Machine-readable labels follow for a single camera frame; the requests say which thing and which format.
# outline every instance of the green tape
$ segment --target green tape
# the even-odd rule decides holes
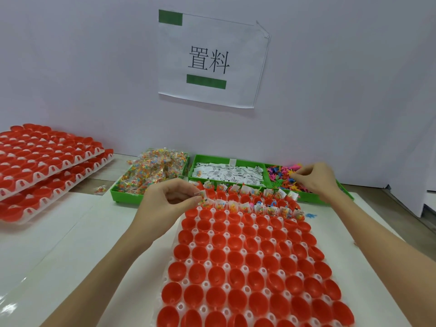
[[[159,9],[159,23],[182,26],[183,14],[181,12]]]
[[[221,79],[214,79],[214,78],[208,78],[208,77],[200,77],[200,76],[194,76],[192,74],[187,74],[186,75],[186,83],[187,84],[194,84],[194,85],[200,85],[200,86],[207,86],[207,87],[225,89],[227,81],[226,80],[221,80]]]

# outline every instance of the person's right hand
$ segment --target person's right hand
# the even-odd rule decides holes
[[[327,201],[327,194],[338,190],[333,170],[324,162],[305,165],[291,177],[309,191],[318,194],[323,201]]]

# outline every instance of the green tray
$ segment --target green tray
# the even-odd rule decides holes
[[[191,169],[189,170],[188,179],[192,180],[192,181],[200,181],[201,183],[208,181],[207,179],[204,179],[204,178],[197,178],[195,176],[192,176],[193,170],[194,170],[195,165],[197,163],[229,164],[229,162],[230,162],[230,158],[218,157],[218,156],[208,156],[208,155],[196,155],[195,158],[193,159]],[[247,185],[247,186],[252,187],[252,188],[256,188],[256,189],[271,188],[270,176],[268,175],[268,171],[266,170],[264,163],[251,162],[249,160],[237,159],[236,166],[249,166],[249,167],[260,166],[263,169],[264,186],[255,186],[255,185]],[[210,182],[213,183],[215,188],[216,188],[218,183],[223,183],[224,181],[210,179]],[[226,184],[229,183],[232,185],[236,184],[235,182],[225,182],[225,183]]]
[[[274,165],[274,164],[265,164],[265,167],[272,167],[272,166],[280,166],[280,165]],[[277,181],[271,181],[271,187],[269,188],[280,188],[282,185],[283,180],[277,180]],[[342,186],[342,184],[336,180],[337,186],[339,187],[339,189],[341,189],[341,191],[343,191],[344,193],[346,193],[346,195],[351,198],[354,201],[354,198],[352,197],[352,195]],[[290,192],[289,189],[282,189],[284,192],[286,192],[286,194],[288,194]],[[330,205],[326,202],[324,202],[322,199],[320,199],[320,196],[318,194],[315,193],[307,193],[305,191],[293,191],[295,193],[297,193],[300,197],[298,199],[298,202],[307,202],[307,203],[314,203],[314,204],[321,204],[321,205]]]
[[[183,178],[185,176],[188,164],[189,164],[189,156],[186,159],[186,163],[185,163],[185,166],[183,167],[182,174],[178,176],[179,178]],[[133,194],[133,193],[124,193],[124,192],[116,191],[114,189],[118,185],[120,179],[118,179],[118,181],[110,189],[112,199],[117,203],[122,202],[122,203],[132,203],[132,204],[139,205],[139,203],[141,203],[144,195]]]

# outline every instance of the forearm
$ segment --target forearm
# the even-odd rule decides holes
[[[144,248],[135,247],[128,233],[124,233],[41,327],[96,326],[124,275],[142,252]]]
[[[340,190],[326,196],[409,322],[414,327],[436,326],[436,263],[380,225]]]

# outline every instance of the hand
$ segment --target hand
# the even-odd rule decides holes
[[[135,218],[126,231],[130,242],[142,251],[168,231],[189,209],[197,207],[199,189],[188,181],[171,179],[148,187]]]
[[[325,202],[328,201],[328,194],[339,189],[333,170],[324,162],[305,165],[293,173],[292,178],[309,191],[318,194]]]

